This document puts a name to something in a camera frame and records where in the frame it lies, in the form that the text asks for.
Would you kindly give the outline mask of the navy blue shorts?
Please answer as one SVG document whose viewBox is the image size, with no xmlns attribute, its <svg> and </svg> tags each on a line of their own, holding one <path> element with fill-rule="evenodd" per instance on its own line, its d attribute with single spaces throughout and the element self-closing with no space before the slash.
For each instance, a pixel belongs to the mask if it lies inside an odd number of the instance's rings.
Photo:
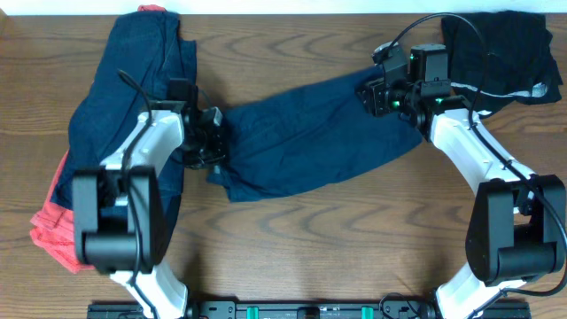
<svg viewBox="0 0 567 319">
<path fill-rule="evenodd" d="M 232 202 L 289 197 L 410 152 L 421 134 L 394 113 L 368 114 L 355 93 L 379 75 L 372 66 L 229 110 L 228 160 L 207 181 Z"/>
</svg>

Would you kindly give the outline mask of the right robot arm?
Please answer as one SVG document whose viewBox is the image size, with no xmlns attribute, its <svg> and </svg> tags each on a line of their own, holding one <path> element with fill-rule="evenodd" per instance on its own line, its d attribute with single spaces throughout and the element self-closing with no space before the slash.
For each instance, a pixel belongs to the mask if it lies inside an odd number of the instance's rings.
<svg viewBox="0 0 567 319">
<path fill-rule="evenodd" d="M 397 113 L 456 166 L 475 195 L 467 261 L 435 291 L 437 318 L 498 317 L 495 302 L 563 269 L 566 189 L 556 175 L 519 163 L 483 126 L 472 103 L 451 92 L 447 49 L 422 44 L 404 53 L 385 43 L 372 59 L 378 75 L 357 93 L 368 113 Z"/>
</svg>

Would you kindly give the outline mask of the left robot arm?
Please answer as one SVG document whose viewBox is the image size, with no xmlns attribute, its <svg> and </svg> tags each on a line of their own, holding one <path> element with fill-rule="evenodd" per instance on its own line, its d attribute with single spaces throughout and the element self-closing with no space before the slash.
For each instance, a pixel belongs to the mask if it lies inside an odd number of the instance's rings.
<svg viewBox="0 0 567 319">
<path fill-rule="evenodd" d="M 74 174 L 74 244 L 80 263 L 122 285 L 139 308 L 121 306 L 109 318 L 197 318 L 189 288 L 165 254 L 168 226 L 158 177 L 179 152 L 185 168 L 220 166 L 227 147 L 219 108 L 198 108 L 198 87 L 173 78 L 164 99 L 144 98 L 137 124 L 97 167 Z"/>
</svg>

